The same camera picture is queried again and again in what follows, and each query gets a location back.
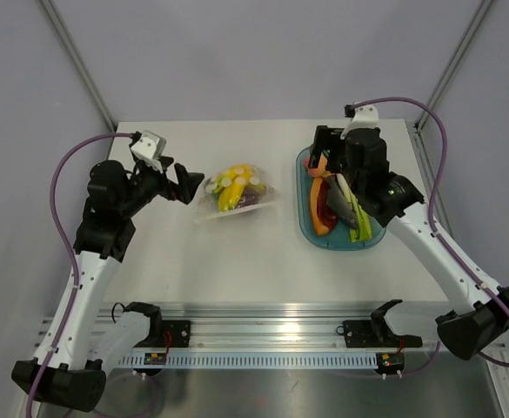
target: robotic arm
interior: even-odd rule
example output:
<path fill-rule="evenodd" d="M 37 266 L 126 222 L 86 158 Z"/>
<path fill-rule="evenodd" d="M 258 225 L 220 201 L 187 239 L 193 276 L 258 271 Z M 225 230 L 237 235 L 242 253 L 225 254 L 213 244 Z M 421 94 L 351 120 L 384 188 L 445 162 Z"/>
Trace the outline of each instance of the robotic arm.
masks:
<path fill-rule="evenodd" d="M 337 173 L 339 181 L 345 179 L 362 208 L 381 226 L 388 226 L 389 231 L 419 258 L 453 309 L 436 318 L 438 336 L 453 354 L 469 360 L 509 329 L 509 318 L 485 288 L 489 288 L 509 309 L 509 287 L 502 287 L 484 273 L 436 219 L 433 220 L 435 228 L 431 228 L 423 195 L 409 179 L 389 170 L 386 143 L 379 136 L 376 108 L 371 105 L 356 109 L 346 106 L 345 115 L 352 121 L 343 131 L 317 127 L 309 166 L 317 167 L 320 154 L 329 152 L 326 169 Z M 475 285 L 439 241 L 439 235 L 476 272 L 483 281 L 481 287 Z M 398 320 L 397 307 L 392 303 L 392 308 L 385 314 L 390 329 L 399 335 L 422 334 L 422 324 L 420 329 L 408 329 Z"/>
<path fill-rule="evenodd" d="M 130 303 L 93 347 L 90 335 L 105 291 L 135 232 L 132 216 L 156 196 L 188 205 L 204 179 L 204 174 L 188 173 L 180 164 L 174 165 L 178 183 L 167 179 L 173 158 L 162 156 L 165 143 L 151 132 L 136 132 L 131 137 L 135 165 L 130 177 L 118 161 L 103 161 L 90 171 L 89 197 L 74 244 L 81 275 L 76 298 L 71 296 L 74 285 L 69 277 L 49 332 L 33 360 L 17 361 L 12 371 L 13 381 L 29 393 L 39 368 L 53 351 L 37 386 L 37 401 L 89 412 L 102 396 L 107 375 L 138 342 L 163 346 L 159 307 L 140 302 Z M 61 338 L 54 345 L 59 331 Z"/>

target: perforated metal strip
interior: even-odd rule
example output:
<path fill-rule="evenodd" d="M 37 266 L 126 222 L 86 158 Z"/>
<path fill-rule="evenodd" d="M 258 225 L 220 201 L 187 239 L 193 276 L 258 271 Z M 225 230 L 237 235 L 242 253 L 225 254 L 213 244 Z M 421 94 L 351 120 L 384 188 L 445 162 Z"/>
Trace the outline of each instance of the perforated metal strip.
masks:
<path fill-rule="evenodd" d="M 186 353 L 173 352 L 164 366 L 144 364 L 146 353 L 132 352 L 118 368 L 211 369 L 374 369 L 371 353 Z"/>

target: black cable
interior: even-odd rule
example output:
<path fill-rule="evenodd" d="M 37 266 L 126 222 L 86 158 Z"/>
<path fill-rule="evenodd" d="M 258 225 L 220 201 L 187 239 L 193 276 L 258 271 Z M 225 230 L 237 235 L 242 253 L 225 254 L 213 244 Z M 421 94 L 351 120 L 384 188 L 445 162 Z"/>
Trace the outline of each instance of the black cable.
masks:
<path fill-rule="evenodd" d="M 113 307 L 111 308 L 111 319 L 113 320 L 113 323 L 117 322 L 115 320 L 115 308 L 117 307 L 117 305 L 120 305 L 121 307 L 123 307 L 123 311 L 126 309 L 126 306 L 123 305 L 121 302 L 117 302 L 115 305 L 113 305 Z"/>

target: white wall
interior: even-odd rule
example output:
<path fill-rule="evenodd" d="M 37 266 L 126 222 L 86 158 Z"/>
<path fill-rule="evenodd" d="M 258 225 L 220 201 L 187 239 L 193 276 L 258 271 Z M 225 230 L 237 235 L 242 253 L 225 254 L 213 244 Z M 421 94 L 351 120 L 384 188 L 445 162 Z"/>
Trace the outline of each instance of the white wall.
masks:
<path fill-rule="evenodd" d="M 340 118 L 353 100 L 427 100 L 479 0 L 55 3 L 114 117 L 136 121 Z"/>
<path fill-rule="evenodd" d="M 50 220 L 57 161 L 76 142 L 104 132 L 37 2 L 0 0 L 0 417 L 22 393 L 10 380 L 31 359 L 38 324 L 66 283 L 69 262 Z M 59 190 L 74 232 L 89 167 L 107 144 L 68 165 Z"/>
<path fill-rule="evenodd" d="M 509 285 L 509 2 L 497 2 L 439 115 L 450 136 L 441 195 L 461 246 Z M 428 151 L 439 135 L 425 128 Z"/>

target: white table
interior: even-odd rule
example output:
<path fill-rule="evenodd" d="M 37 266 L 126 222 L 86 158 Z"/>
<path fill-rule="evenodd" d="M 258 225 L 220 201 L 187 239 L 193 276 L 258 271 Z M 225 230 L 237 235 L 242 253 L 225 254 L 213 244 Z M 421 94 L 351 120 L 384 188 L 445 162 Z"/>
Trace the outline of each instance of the white table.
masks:
<path fill-rule="evenodd" d="M 319 249 L 305 239 L 298 226 L 295 158 L 311 144 L 316 125 L 341 127 L 345 120 L 120 124 L 119 131 L 148 130 L 166 138 L 164 154 L 191 172 L 211 176 L 229 165 L 258 165 L 270 173 L 281 200 L 250 216 L 198 226 L 193 222 L 198 196 L 189 206 L 155 199 L 134 218 L 136 234 L 105 301 L 444 302 L 434 279 L 390 233 L 375 247 L 356 252 Z M 380 128 L 392 170 L 424 192 L 405 121 L 381 120 Z M 125 140 L 115 140 L 110 158 L 133 166 Z"/>

